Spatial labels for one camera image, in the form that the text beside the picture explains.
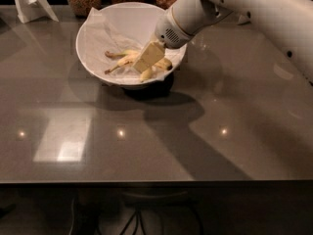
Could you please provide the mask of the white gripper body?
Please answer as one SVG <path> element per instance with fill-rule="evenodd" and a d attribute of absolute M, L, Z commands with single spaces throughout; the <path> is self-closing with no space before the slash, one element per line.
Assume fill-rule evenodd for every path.
<path fill-rule="evenodd" d="M 156 23 L 155 37 L 168 49 L 179 49 L 203 28 L 218 24 L 232 13 L 211 0 L 176 0 Z"/>

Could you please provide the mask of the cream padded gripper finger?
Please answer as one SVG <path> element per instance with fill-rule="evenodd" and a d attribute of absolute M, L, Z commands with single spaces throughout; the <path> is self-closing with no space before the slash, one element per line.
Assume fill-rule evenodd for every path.
<path fill-rule="evenodd" d="M 165 56 L 165 47 L 162 42 L 150 41 L 136 58 L 133 68 L 143 72 Z"/>

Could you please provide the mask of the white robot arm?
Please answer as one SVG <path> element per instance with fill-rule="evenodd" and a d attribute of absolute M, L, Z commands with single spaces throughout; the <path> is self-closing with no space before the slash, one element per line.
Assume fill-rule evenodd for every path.
<path fill-rule="evenodd" d="M 151 40 L 179 49 L 231 13 L 245 16 L 299 72 L 313 81 L 312 0 L 177 0 L 156 23 Z"/>

